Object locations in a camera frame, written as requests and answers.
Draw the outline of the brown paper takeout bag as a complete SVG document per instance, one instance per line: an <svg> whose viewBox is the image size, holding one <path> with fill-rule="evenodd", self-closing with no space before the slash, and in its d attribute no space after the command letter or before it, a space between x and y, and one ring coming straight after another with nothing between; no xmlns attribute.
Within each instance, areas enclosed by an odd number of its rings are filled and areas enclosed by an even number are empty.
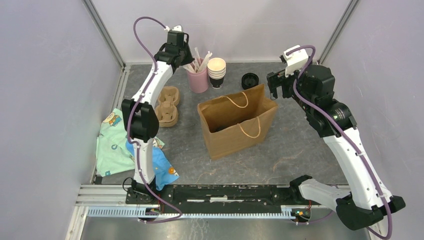
<svg viewBox="0 0 424 240"><path fill-rule="evenodd" d="M212 160L264 141L278 110L278 104L265 93L265 85L259 84L198 104L203 139ZM222 125L231 127L211 133Z"/></svg>

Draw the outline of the brown cardboard cup carriers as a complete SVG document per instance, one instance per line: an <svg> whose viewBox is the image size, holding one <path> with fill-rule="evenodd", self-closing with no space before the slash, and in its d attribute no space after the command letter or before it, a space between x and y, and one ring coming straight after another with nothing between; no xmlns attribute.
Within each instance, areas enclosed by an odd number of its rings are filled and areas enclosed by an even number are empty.
<svg viewBox="0 0 424 240"><path fill-rule="evenodd" d="M178 122L179 112L177 105L180 103L180 91L175 86L164 86L157 99L155 108L159 126L162 128L173 127Z"/></svg>

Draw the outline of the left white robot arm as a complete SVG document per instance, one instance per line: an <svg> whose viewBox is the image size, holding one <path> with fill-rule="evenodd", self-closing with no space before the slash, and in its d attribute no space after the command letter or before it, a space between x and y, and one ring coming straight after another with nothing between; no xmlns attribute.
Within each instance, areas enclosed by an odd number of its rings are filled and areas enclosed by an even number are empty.
<svg viewBox="0 0 424 240"><path fill-rule="evenodd" d="M194 60L189 35L177 25L167 31L167 40L153 57L151 70L140 89L121 104L129 143L133 146L135 173L131 191L145 204L157 198L153 170L153 139L159 131L155 104L167 81L180 66Z"/></svg>

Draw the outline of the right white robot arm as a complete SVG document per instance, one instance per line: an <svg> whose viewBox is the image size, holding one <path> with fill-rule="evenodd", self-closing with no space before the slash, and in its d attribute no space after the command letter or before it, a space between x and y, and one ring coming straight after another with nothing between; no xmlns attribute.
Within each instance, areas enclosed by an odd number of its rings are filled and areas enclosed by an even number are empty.
<svg viewBox="0 0 424 240"><path fill-rule="evenodd" d="M289 184L288 196L293 203L310 200L326 206L350 230L367 228L405 208L404 199L386 188L372 166L351 110L334 98L336 80L328 67L310 65L304 73L295 71L292 75L281 70L266 78L273 97L281 88L282 96L294 99L305 112L308 123L334 154L350 187L341 190L302 175Z"/></svg>

